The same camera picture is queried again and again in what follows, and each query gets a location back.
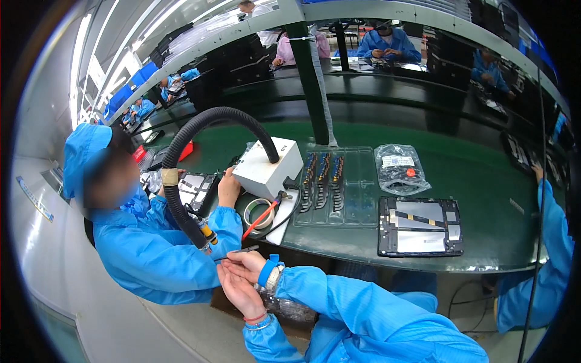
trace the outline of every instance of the label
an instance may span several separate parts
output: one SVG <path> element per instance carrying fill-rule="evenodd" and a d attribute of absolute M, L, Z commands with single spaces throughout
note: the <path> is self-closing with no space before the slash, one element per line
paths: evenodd
<path fill-rule="evenodd" d="M 383 167 L 391 166 L 415 166 L 414 159 L 411 156 L 387 155 L 381 158 Z"/>
<path fill-rule="evenodd" d="M 52 213 L 50 213 L 48 211 L 48 209 L 46 209 L 46 207 L 32 194 L 32 192 L 28 189 L 28 186 L 26 186 L 26 184 L 24 183 L 24 180 L 22 180 L 22 177 L 16 177 L 16 181 L 18 182 L 18 184 L 22 188 L 22 191 L 24 192 L 24 194 L 26 194 L 28 199 L 34 204 L 36 209 L 38 209 L 38 211 L 40 213 L 42 213 L 42 215 L 44 215 L 44 217 L 50 223 L 52 223 L 52 220 L 54 219 L 55 216 L 52 215 Z"/>

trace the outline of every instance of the cardboard box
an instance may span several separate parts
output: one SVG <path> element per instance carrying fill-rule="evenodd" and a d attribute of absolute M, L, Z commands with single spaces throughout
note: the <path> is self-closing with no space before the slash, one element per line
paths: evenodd
<path fill-rule="evenodd" d="M 260 245 L 258 252 L 260 252 L 264 258 L 268 258 L 270 254 L 277 253 L 280 256 L 280 260 L 283 261 L 287 267 L 315 266 L 323 270 L 325 273 L 328 273 L 331 268 L 332 260 L 330 258 L 289 250 L 269 243 L 254 242 L 249 239 L 242 243 L 242 248 L 250 247 L 256 243 Z M 244 317 L 242 313 L 228 300 L 221 286 L 214 289 L 210 306 L 240 320 Z M 280 317 L 278 314 L 275 314 L 275 316 L 287 336 L 310 340 L 311 331 L 313 330 L 317 319 L 313 322 L 298 322 Z"/>

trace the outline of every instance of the plastic tray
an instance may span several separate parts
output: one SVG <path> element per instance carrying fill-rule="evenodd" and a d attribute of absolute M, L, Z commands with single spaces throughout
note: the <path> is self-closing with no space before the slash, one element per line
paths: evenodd
<path fill-rule="evenodd" d="M 345 198 L 343 209 L 333 211 L 333 200 L 331 193 L 329 193 L 327 203 L 323 208 L 315 209 L 313 204 L 308 211 L 296 214 L 293 218 L 293 224 L 297 227 L 375 228 L 378 224 L 379 185 L 375 172 L 373 149 L 360 146 L 307 151 L 307 153 L 316 153 L 317 157 L 322 152 L 331 153 L 331 160 L 335 156 L 345 157 L 343 164 L 343 195 Z"/>

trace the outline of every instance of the blue wrist strap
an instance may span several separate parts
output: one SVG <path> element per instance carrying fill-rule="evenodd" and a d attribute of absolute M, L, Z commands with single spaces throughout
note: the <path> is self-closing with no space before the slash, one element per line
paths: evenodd
<path fill-rule="evenodd" d="M 266 287 L 266 282 L 268 281 L 268 276 L 270 276 L 270 272 L 272 269 L 278 265 L 284 265 L 282 262 L 278 262 L 278 255 L 272 254 L 270 255 L 270 259 L 266 260 L 262 271 L 260 271 L 260 275 L 258 276 L 258 284 L 262 287 Z"/>

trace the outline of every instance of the white shirt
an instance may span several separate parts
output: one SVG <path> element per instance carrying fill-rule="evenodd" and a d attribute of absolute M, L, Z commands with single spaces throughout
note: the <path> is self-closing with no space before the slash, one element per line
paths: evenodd
<path fill-rule="evenodd" d="M 256 5 L 254 9 L 252 9 L 252 17 L 270 13 L 271 11 L 272 9 L 266 5 Z M 259 36 L 262 45 L 270 45 L 277 42 L 278 34 L 273 31 L 263 30 L 256 34 Z"/>
<path fill-rule="evenodd" d="M 393 34 L 392 35 L 388 35 L 387 37 L 381 37 L 383 40 L 385 40 L 385 42 L 387 44 L 391 44 L 392 43 L 392 39 L 393 39 Z"/>

